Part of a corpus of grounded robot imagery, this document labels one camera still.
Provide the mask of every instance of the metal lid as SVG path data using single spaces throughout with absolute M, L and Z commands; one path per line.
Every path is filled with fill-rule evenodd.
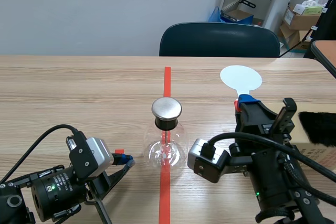
M 182 112 L 182 106 L 178 100 L 170 97 L 162 97 L 153 102 L 152 112 L 162 121 L 177 119 Z

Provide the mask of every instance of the black brush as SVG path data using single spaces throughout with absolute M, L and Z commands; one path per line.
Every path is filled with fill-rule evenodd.
M 336 114 L 300 112 L 299 119 L 313 144 L 336 146 Z

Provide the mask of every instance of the red tape line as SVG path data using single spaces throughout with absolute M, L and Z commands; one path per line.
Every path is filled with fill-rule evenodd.
M 115 149 L 114 153 L 123 154 L 124 153 L 124 149 Z
M 163 96 L 171 96 L 171 67 L 164 68 Z M 162 145 L 165 143 L 165 132 L 162 131 Z M 170 131 L 167 132 L 167 143 L 170 143 Z M 160 171 L 159 224 L 170 224 L 170 164 L 164 160 Z

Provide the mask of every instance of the chair backrest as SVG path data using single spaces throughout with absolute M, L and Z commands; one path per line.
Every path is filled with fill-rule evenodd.
M 280 45 L 270 30 L 231 23 L 182 23 L 162 36 L 160 56 L 277 58 Z

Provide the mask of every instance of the glass bottle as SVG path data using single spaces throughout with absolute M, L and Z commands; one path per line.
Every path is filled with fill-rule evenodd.
M 188 153 L 188 136 L 177 118 L 182 106 L 170 97 L 157 99 L 152 105 L 155 120 L 144 134 L 144 159 L 155 169 L 177 170 Z

